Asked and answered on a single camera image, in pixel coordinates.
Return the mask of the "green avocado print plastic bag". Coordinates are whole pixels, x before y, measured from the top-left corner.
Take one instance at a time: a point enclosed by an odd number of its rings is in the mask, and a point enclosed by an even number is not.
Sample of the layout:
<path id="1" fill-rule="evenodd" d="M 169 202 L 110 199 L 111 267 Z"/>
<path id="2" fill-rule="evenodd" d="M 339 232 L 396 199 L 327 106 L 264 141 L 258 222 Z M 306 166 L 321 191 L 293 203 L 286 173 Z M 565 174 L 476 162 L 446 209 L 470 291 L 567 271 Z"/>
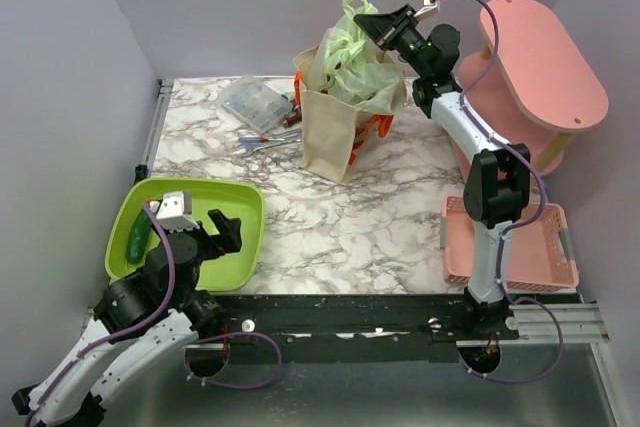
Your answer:
<path id="1" fill-rule="evenodd" d="M 368 0 L 342 0 L 342 7 L 344 15 L 320 42 L 306 86 L 357 110 L 392 115 L 406 99 L 403 70 L 354 22 L 378 9 Z"/>

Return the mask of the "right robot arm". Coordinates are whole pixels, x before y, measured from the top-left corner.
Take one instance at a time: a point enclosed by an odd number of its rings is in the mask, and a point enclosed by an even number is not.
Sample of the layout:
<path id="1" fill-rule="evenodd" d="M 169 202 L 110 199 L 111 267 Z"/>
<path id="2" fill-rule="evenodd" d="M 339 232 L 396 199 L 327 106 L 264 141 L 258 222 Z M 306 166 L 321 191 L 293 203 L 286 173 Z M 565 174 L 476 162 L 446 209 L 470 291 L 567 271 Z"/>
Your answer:
<path id="1" fill-rule="evenodd" d="M 471 338 L 483 338 L 509 314 L 511 229 L 529 203 L 529 149 L 498 135 L 465 102 L 453 75 L 460 43 L 453 26 L 439 24 L 423 37 L 409 5 L 388 14 L 357 14 L 353 20 L 378 48 L 397 52 L 413 68 L 415 104 L 470 164 L 463 203 L 474 224 L 473 266 L 454 324 Z"/>

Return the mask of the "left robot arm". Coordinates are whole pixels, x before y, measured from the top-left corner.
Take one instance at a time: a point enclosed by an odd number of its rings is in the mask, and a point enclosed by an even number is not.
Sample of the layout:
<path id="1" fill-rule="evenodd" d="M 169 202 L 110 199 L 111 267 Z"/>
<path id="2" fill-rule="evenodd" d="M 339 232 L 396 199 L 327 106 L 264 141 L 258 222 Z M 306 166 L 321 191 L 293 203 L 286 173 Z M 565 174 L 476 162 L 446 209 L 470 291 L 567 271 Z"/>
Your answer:
<path id="1" fill-rule="evenodd" d="M 165 352 L 195 340 L 212 341 L 222 332 L 221 307 L 196 285 L 203 262 L 241 250 L 241 220 L 213 209 L 208 216 L 217 232 L 210 235 L 200 223 L 189 231 L 170 232 L 150 205 L 144 205 L 143 213 L 160 238 L 159 246 L 134 273 L 107 288 L 60 365 L 40 384 L 14 393 L 13 404 L 26 425 L 92 421 L 107 398 L 91 391 L 99 380 L 121 387 L 126 377 Z"/>

